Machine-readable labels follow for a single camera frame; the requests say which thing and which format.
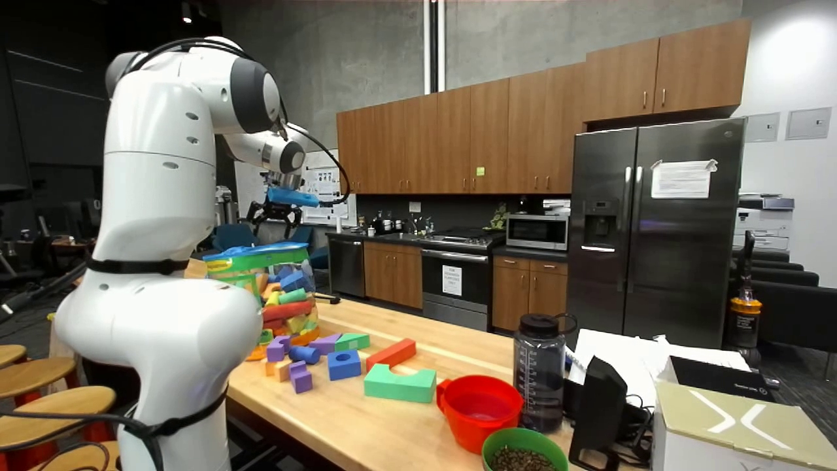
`refrigerator door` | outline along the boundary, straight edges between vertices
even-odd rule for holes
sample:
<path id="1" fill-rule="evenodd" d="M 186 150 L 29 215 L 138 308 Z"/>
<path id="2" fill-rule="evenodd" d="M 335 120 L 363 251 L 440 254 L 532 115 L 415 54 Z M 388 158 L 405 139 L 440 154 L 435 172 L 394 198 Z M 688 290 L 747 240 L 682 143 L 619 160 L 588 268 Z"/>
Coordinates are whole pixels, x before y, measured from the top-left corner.
<path id="1" fill-rule="evenodd" d="M 568 315 L 623 333 L 636 129 L 575 137 Z"/>
<path id="2" fill-rule="evenodd" d="M 626 334 L 722 343 L 739 150 L 743 120 L 640 129 Z"/>

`stool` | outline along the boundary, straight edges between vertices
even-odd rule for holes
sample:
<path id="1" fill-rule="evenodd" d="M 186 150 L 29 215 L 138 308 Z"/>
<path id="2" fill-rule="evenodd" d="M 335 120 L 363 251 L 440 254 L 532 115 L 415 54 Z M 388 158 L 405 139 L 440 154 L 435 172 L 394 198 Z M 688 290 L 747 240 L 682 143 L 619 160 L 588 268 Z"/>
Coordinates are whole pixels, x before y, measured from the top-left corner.
<path id="1" fill-rule="evenodd" d="M 117 442 L 91 442 L 91 444 L 74 447 L 69 452 L 59 452 L 53 461 L 33 465 L 32 471 L 69 471 L 69 469 L 114 471 L 117 457 L 120 457 Z"/>
<path id="2" fill-rule="evenodd" d="M 25 358 L 25 349 L 24 346 L 0 346 L 0 370 L 7 363 L 19 363 Z"/>
<path id="3" fill-rule="evenodd" d="M 37 398 L 15 411 L 20 414 L 104 414 L 114 404 L 109 388 L 74 388 Z M 24 419 L 0 417 L 0 471 L 25 471 L 57 452 L 54 440 L 76 429 L 79 419 Z M 104 421 L 84 426 L 87 442 L 112 440 Z"/>
<path id="4" fill-rule="evenodd" d="M 37 358 L 11 363 L 0 370 L 0 398 L 14 398 L 15 406 L 37 401 L 45 385 L 69 380 L 69 388 L 79 385 L 74 358 Z"/>

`green block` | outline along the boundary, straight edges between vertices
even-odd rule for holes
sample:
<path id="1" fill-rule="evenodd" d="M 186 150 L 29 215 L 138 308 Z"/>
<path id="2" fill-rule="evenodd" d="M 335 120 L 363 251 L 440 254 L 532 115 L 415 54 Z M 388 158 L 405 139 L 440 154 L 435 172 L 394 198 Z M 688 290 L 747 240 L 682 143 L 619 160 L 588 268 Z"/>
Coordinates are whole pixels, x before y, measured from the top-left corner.
<path id="1" fill-rule="evenodd" d="M 339 340 L 335 343 L 335 350 L 363 350 L 363 349 L 369 349 L 369 334 L 359 334 L 359 333 L 339 334 Z"/>
<path id="2" fill-rule="evenodd" d="M 363 392 L 369 398 L 393 398 L 407 404 L 435 404 L 437 371 L 418 370 L 411 376 L 393 375 L 388 363 L 372 367 L 363 380 Z"/>

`red block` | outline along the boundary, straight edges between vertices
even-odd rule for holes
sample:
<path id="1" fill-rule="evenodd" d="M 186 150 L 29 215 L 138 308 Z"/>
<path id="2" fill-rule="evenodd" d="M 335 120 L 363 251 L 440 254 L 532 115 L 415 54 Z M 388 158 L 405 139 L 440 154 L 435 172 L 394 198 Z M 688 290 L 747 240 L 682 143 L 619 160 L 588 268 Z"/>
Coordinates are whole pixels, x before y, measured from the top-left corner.
<path id="1" fill-rule="evenodd" d="M 390 367 L 394 367 L 394 363 L 407 360 L 407 358 L 414 358 L 414 355 L 415 355 L 415 340 L 402 338 L 402 340 L 388 346 L 384 350 L 372 353 L 372 355 L 363 360 L 363 367 L 367 367 L 367 371 L 369 371 L 372 367 L 377 367 L 377 363 L 390 363 Z"/>

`black container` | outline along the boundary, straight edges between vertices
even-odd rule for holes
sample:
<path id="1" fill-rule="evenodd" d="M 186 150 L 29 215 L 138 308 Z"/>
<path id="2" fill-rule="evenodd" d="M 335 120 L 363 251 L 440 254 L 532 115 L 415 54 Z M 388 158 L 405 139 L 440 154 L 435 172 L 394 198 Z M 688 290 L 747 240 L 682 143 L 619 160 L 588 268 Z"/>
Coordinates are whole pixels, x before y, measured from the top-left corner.
<path id="1" fill-rule="evenodd" d="M 515 334 L 515 388 L 522 396 L 521 426 L 556 431 L 566 417 L 566 338 L 549 315 L 526 315 Z"/>

